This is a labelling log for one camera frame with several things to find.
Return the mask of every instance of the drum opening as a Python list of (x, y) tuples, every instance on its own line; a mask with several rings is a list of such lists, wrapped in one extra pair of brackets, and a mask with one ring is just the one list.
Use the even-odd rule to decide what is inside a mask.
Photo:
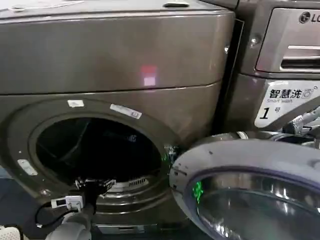
[(66, 119), (46, 128), (36, 142), (39, 161), (71, 185), (75, 179), (123, 183), (157, 175), (161, 155), (145, 135), (119, 122)]

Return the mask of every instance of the lg logo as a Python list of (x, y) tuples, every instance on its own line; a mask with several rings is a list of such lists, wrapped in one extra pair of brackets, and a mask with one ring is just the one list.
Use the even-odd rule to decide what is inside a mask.
[(299, 22), (305, 24), (307, 22), (311, 23), (320, 23), (320, 15), (313, 14), (311, 16), (310, 12), (305, 11), (299, 17)]
[(305, 24), (310, 20), (311, 14), (308, 11), (303, 12), (299, 17), (299, 22)]

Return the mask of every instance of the washing machine door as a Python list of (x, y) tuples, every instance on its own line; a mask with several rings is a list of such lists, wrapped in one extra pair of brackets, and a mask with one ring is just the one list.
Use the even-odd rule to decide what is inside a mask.
[(215, 240), (316, 240), (320, 150), (257, 139), (200, 144), (170, 170), (184, 213)]

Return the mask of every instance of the green light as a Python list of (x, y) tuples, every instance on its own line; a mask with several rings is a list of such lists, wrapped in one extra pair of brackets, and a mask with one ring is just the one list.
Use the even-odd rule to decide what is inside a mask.
[(199, 203), (200, 197), (204, 193), (204, 189), (202, 187), (202, 182), (198, 181), (195, 184), (194, 188), (192, 188), (192, 191), (193, 191), (193, 196), (196, 198), (197, 203)]

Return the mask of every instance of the cable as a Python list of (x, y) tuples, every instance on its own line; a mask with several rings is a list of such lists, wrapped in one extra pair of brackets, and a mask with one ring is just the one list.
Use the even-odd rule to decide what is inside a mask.
[(63, 214), (59, 215), (55, 220), (49, 222), (49, 223), (46, 223), (46, 224), (40, 224), (39, 221), (38, 221), (38, 215), (41, 211), (41, 209), (44, 209), (44, 208), (50, 208), (51, 207), (51, 202), (46, 202), (45, 204), (41, 205), (38, 210), (35, 212), (35, 215), (34, 215), (34, 222), (35, 222), (35, 225), (38, 227), (38, 228), (47, 228), (49, 226), (52, 226), (53, 224), (57, 223), (59, 220), (61, 220), (65, 215), (69, 214), (69, 213), (77, 213), (78, 211), (77, 210), (69, 210), (69, 211), (66, 211), (64, 212)]

